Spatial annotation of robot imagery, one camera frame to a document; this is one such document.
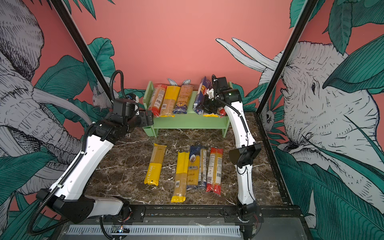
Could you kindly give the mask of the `red spaghetti bag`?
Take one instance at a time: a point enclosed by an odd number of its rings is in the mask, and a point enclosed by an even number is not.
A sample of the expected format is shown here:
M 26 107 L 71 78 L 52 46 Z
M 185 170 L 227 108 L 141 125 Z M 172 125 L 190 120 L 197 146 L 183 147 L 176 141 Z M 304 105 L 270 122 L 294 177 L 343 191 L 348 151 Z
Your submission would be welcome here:
M 226 113 L 226 111 L 225 111 L 224 108 L 220 107 L 220 108 L 218 109 L 218 115 L 219 115 L 220 118 L 223 118 L 223 117 L 226 117 L 226 116 L 227 116 L 227 113 Z
M 166 90 L 167 90 L 167 85 L 163 85 L 163 84 L 155 85 L 155 88 L 153 90 L 153 93 L 150 99 L 149 108 L 148 108 L 148 110 L 153 113 L 154 117 L 160 116 L 160 111 L 161 111 Z
M 222 165 L 223 149 L 211 148 L 206 192 L 213 192 L 219 196 L 221 195 Z

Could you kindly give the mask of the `blue Barilla spaghetti box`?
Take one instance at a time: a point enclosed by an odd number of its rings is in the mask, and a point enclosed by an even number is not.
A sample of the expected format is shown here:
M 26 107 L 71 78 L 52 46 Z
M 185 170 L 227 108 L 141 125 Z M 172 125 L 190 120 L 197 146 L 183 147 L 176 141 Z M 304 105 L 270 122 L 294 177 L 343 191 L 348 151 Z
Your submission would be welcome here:
M 211 85 L 212 82 L 207 77 L 202 78 L 193 104 L 193 110 L 198 115 L 202 115 L 204 112 L 203 103 L 205 100 L 205 95 L 210 90 Z

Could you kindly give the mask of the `yellow orange spaghetti bag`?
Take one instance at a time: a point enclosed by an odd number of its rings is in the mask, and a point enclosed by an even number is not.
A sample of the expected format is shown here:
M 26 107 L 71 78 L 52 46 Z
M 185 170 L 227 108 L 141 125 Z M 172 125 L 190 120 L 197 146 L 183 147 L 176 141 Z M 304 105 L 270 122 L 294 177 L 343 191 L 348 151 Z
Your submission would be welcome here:
M 204 117 L 211 117 L 211 118 L 219 118 L 220 116 L 218 114 L 214 114 L 214 113 L 203 113 L 203 116 Z

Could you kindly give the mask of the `small yellow pasta bag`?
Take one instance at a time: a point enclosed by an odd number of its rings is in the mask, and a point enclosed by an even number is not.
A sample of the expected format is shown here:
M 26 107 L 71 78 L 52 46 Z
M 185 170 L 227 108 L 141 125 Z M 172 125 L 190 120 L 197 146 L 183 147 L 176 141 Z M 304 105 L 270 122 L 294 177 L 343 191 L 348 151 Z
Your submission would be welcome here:
M 182 85 L 179 96 L 173 110 L 174 114 L 186 114 L 194 87 L 192 85 Z

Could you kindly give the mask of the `blue Ankara spaghetti bag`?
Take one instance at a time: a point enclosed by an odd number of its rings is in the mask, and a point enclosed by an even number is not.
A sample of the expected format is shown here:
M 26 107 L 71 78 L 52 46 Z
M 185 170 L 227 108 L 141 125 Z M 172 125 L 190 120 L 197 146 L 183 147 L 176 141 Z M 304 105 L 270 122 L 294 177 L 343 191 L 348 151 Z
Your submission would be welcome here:
M 194 190 L 198 188 L 200 181 L 200 167 L 201 167 L 201 146 L 191 146 L 188 165 L 187 176 L 187 190 Z

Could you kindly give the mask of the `blue clear spaghetti bag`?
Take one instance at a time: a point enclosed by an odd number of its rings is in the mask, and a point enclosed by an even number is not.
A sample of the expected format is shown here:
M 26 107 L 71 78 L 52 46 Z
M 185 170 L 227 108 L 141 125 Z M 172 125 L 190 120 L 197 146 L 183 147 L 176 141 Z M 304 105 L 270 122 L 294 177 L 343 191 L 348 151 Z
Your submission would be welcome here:
M 205 147 L 201 147 L 198 188 L 205 190 L 206 187 L 207 187 L 207 149 Z

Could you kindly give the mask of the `long yellow spaghetti bag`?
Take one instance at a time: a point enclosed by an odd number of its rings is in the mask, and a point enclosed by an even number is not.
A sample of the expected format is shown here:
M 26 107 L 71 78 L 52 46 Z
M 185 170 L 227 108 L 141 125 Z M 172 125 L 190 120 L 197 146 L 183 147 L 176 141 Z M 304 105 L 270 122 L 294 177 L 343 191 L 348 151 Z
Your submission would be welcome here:
M 186 200 L 189 155 L 189 152 L 178 152 L 172 203 L 183 203 Z

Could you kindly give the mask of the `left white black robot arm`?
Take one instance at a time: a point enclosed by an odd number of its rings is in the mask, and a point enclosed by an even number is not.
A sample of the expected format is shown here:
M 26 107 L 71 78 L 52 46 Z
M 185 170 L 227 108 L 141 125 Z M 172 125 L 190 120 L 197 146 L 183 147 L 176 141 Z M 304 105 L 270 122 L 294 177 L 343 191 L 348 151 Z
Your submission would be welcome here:
M 105 118 L 92 123 L 85 131 L 82 147 L 62 176 L 48 189 L 37 194 L 39 206 L 27 226 L 30 236 L 47 233 L 67 222 L 78 224 L 88 218 L 114 216 L 124 223 L 130 219 L 129 201 L 121 197 L 97 198 L 85 195 L 87 184 L 103 157 L 127 133 L 135 128 L 153 125 L 153 114 L 140 110 L 139 97 L 121 90 L 121 98 L 113 98 L 113 110 Z M 64 220 L 40 230 L 34 230 L 41 211 L 49 207 Z

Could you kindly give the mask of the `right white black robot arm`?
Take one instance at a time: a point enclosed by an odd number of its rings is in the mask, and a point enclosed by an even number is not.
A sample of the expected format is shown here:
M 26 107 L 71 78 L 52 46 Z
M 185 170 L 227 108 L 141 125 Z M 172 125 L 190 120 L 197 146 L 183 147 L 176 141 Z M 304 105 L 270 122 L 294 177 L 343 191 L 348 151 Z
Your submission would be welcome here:
M 203 107 L 215 112 L 223 108 L 230 120 L 236 148 L 229 151 L 231 162 L 236 168 L 238 179 L 238 217 L 242 222 L 254 219 L 258 214 L 258 204 L 253 191 L 253 163 L 261 151 L 248 126 L 243 100 L 238 89 L 229 86 L 225 77 L 212 75 L 212 89 L 208 90 Z

